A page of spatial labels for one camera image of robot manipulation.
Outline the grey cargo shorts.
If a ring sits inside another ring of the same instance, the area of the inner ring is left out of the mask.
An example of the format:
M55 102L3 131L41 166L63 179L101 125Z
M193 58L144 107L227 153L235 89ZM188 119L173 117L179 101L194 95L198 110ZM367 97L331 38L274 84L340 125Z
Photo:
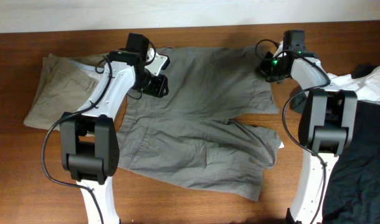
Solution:
M160 48L168 95L129 99L117 137L119 167L189 189L257 201L281 145L275 130L236 121L277 114L254 48Z

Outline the beige shorts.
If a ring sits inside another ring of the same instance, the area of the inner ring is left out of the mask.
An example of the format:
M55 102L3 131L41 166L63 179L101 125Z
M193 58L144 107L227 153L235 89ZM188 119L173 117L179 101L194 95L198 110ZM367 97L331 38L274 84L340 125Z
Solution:
M49 129L65 112L84 112L85 116L104 114L114 118L129 86L130 68L112 62L113 78L108 83L110 69L101 55L67 58L50 54L43 67L32 107L24 125Z

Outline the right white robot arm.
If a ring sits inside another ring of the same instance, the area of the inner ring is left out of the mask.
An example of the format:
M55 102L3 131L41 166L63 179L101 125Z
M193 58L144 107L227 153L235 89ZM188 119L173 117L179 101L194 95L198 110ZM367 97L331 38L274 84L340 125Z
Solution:
M306 97L298 136L290 139L303 150L297 193L285 223L322 223L322 206L331 172L352 138L358 97L331 83L318 56L305 46L302 30L287 30L277 51L262 57L258 70L266 82L291 78Z

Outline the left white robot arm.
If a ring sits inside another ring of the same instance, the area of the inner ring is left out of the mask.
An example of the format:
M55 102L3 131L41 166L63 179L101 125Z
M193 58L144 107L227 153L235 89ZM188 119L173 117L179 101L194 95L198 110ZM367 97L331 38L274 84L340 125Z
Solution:
M112 50L102 62L102 79L90 97L59 121L62 167L81 190L89 223L119 223L113 198L120 158L114 120L130 90L158 98L169 93L168 79L160 73L169 58L144 35L130 33L125 47Z

